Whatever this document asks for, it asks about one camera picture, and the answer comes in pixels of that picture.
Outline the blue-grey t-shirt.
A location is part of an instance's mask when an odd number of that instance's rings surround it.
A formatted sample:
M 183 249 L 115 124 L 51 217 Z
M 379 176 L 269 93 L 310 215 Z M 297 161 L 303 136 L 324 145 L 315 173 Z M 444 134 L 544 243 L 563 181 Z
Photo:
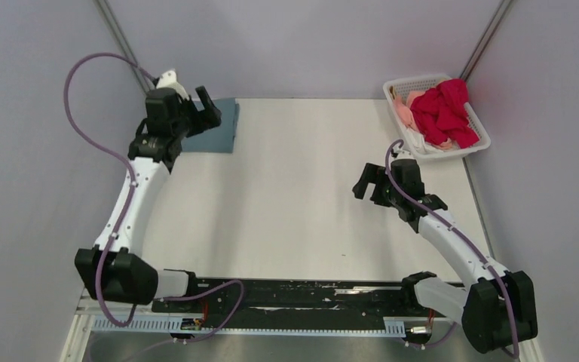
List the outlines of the blue-grey t-shirt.
M 185 138 L 182 141 L 183 152 L 231 154 L 234 151 L 240 104 L 236 98 L 217 99 L 214 104 L 222 113 L 222 123 L 201 134 Z

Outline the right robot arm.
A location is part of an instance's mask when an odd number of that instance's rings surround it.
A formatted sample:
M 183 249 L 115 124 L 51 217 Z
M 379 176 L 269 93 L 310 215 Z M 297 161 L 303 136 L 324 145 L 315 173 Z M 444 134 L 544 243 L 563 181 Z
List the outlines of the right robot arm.
M 440 253 L 459 276 L 462 287 L 442 281 L 431 272 L 403 279 L 404 311 L 417 315 L 430 308 L 460 325 L 468 342 L 480 353 L 515 347 L 538 335 L 534 284 L 523 271 L 511 272 L 485 255 L 462 232 L 437 195 L 426 192 L 416 160 L 394 159 L 385 166 L 366 164 L 352 192 L 363 199 L 392 207 L 414 233 Z

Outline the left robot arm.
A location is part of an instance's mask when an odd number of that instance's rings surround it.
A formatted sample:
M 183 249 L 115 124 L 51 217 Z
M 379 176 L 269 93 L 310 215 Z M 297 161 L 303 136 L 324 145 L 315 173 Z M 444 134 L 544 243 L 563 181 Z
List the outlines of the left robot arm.
M 146 117 L 121 158 L 127 174 L 108 224 L 90 249 L 80 249 L 75 256 L 75 267 L 94 299 L 148 305 L 171 298 L 183 312 L 199 306 L 201 293 L 189 284 L 194 273 L 156 269 L 140 256 L 155 202 L 182 152 L 183 140 L 222 122 L 206 88 L 195 91 L 200 109 L 173 87 L 158 87 L 146 95 Z

